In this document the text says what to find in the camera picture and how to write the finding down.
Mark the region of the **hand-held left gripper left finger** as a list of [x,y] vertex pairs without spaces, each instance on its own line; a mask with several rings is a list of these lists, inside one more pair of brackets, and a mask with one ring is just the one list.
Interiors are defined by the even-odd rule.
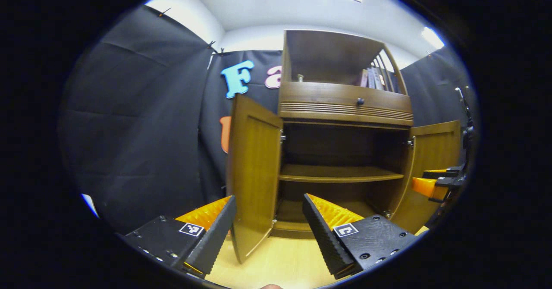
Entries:
[[177,218],[158,216],[125,242],[170,269],[205,278],[211,273],[237,212],[229,195]]

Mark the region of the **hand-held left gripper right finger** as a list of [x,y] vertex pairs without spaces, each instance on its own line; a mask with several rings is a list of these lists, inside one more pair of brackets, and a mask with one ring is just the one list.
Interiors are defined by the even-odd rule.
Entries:
[[374,270],[419,238],[385,216],[359,216],[309,193],[303,195],[302,212],[329,273],[337,280]]

